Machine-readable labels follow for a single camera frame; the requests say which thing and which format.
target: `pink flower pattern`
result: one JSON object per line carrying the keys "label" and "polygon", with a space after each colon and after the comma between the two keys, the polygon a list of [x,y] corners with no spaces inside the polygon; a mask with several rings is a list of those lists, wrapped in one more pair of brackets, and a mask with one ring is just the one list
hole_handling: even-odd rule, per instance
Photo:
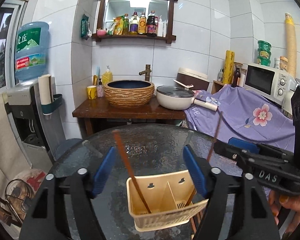
{"label": "pink flower pattern", "polygon": [[253,124],[266,126],[267,121],[270,121],[272,118],[272,114],[269,112],[269,110],[270,108],[267,104],[264,104],[261,109],[254,109],[253,116],[255,119],[253,120]]}

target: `pan handle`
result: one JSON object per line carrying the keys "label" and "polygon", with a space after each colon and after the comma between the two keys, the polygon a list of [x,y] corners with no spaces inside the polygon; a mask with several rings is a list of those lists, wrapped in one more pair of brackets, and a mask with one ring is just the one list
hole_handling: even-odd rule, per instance
{"label": "pan handle", "polygon": [[218,106],[210,104],[210,103],[205,102],[203,100],[196,99],[196,98],[193,99],[193,103],[196,104],[196,105],[198,105],[198,106],[202,106],[202,107],[208,108],[208,109],[210,109],[212,111],[217,111],[218,110]]}

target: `beige plastic basket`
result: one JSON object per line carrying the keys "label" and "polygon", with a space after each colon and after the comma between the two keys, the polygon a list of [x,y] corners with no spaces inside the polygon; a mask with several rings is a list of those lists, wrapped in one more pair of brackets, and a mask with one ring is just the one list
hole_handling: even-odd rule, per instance
{"label": "beige plastic basket", "polygon": [[185,224],[207,205],[203,200],[185,207],[194,184],[186,171],[138,176],[136,180],[149,206],[149,214],[133,185],[127,180],[128,208],[139,232],[159,230]]}

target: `stacked green bowl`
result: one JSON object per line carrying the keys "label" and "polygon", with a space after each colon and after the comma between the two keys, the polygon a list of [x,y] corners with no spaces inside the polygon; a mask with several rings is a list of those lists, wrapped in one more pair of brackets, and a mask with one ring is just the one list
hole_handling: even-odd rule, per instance
{"label": "stacked green bowl", "polygon": [[257,63],[269,67],[271,63],[271,44],[266,41],[258,41],[258,46]]}

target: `blue water bottle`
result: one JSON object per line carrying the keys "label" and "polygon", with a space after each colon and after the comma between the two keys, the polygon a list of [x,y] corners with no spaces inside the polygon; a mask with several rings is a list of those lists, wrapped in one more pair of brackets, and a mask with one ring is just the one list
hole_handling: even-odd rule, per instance
{"label": "blue water bottle", "polygon": [[47,68],[49,24],[31,22],[20,27],[15,48],[15,77],[20,81],[42,76]]}

